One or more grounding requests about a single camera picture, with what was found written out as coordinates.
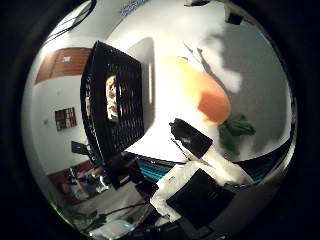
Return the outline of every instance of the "green object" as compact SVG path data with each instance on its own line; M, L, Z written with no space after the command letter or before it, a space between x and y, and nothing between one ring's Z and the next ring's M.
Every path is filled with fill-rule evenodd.
M232 155L239 155L239 151L234 143L233 137L225 123L221 124L218 129L220 146Z
M226 127L232 136L254 135L256 133L253 125L247 120L246 116L239 114L225 122Z
M54 197L54 195L51 193L51 191L48 191L47 195L49 199L50 206L53 208L53 210L71 227L73 227L73 224L67 219L62 211L62 208L58 205L57 199Z

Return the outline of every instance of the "framed picture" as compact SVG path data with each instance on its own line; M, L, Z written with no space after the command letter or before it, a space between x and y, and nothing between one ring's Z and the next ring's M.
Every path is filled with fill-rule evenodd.
M77 126L74 107L55 111L57 131Z

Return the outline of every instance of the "blue object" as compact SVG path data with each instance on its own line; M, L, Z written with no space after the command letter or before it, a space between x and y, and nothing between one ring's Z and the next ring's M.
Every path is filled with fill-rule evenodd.
M121 16L126 17L130 15L133 11L135 11L138 7L142 6L143 4L149 1L150 0L132 0L122 7L119 13Z

